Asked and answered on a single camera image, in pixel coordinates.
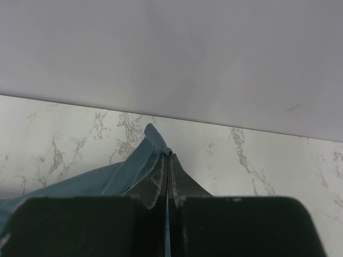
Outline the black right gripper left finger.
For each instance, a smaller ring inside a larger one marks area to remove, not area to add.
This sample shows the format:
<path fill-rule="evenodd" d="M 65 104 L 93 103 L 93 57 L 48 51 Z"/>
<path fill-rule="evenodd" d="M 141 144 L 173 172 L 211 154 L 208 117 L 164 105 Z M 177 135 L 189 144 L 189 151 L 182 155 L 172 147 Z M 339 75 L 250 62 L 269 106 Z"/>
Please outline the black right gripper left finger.
<path fill-rule="evenodd" d="M 160 154 L 124 195 L 24 201 L 1 234 L 1 256 L 164 256 L 167 168 Z"/>

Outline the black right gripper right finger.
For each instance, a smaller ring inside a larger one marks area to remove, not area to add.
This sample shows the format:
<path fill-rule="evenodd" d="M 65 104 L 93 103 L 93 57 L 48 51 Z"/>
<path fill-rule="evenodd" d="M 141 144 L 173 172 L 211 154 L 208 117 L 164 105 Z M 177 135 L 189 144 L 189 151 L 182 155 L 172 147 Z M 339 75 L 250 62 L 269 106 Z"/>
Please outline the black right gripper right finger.
<path fill-rule="evenodd" d="M 213 196 L 172 154 L 170 256 L 325 256 L 309 212 L 285 196 Z"/>

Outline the blue t shirt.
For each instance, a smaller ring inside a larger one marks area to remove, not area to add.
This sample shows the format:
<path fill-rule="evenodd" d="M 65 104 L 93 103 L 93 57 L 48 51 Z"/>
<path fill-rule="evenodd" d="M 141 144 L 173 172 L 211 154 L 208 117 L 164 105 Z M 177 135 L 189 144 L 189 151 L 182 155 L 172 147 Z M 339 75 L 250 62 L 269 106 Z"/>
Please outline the blue t shirt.
<path fill-rule="evenodd" d="M 165 154 L 169 160 L 170 153 L 160 133 L 148 124 L 144 139 L 125 161 L 82 173 L 23 196 L 2 200 L 1 234 L 14 211 L 28 199 L 124 195 L 148 174 L 160 154 Z"/>

